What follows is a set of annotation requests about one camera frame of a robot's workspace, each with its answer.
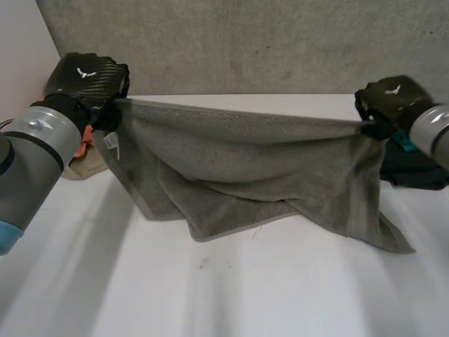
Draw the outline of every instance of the white table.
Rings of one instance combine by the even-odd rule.
[[[262,111],[286,98],[152,100]],[[280,112],[356,118],[351,95],[289,100]],[[143,218],[109,171],[61,179],[0,263],[0,336],[447,336],[449,191],[382,183],[381,210],[417,253],[302,216],[199,244],[183,220]]]

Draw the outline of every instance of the cloth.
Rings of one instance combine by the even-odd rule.
[[[386,145],[380,178],[395,186],[441,190],[449,183],[449,172],[419,151],[404,151],[391,139]]]
[[[105,131],[93,133],[94,143],[150,219],[186,218],[203,242],[299,213],[331,232],[413,252],[396,226],[379,220],[384,148],[358,122],[116,104],[118,147],[105,144]]]
[[[83,180],[107,170],[107,165],[97,149],[88,145],[82,158],[73,158],[64,168],[62,176],[71,180]]]

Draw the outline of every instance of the logo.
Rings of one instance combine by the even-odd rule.
[[[81,78],[83,79],[84,77],[89,77],[89,76],[93,76],[95,74],[97,74],[96,72],[93,72],[92,74],[88,74],[86,72],[82,72],[81,69],[77,68],[76,70],[78,70],[78,73],[81,75]]]
[[[400,88],[401,88],[401,85],[399,84],[398,87],[397,87],[396,89],[394,89],[394,90],[387,90],[387,91],[385,91],[385,93],[386,93],[387,95],[391,95],[391,94],[397,95],[397,94],[399,93],[399,89],[400,89]]]

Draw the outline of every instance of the gray wall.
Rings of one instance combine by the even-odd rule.
[[[126,62],[132,94],[353,93],[409,74],[449,98],[442,0],[38,0],[61,54]]]

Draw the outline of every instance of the white label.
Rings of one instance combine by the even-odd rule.
[[[120,160],[119,137],[115,132],[108,133],[105,138],[106,147],[111,150],[117,148],[117,160]]]

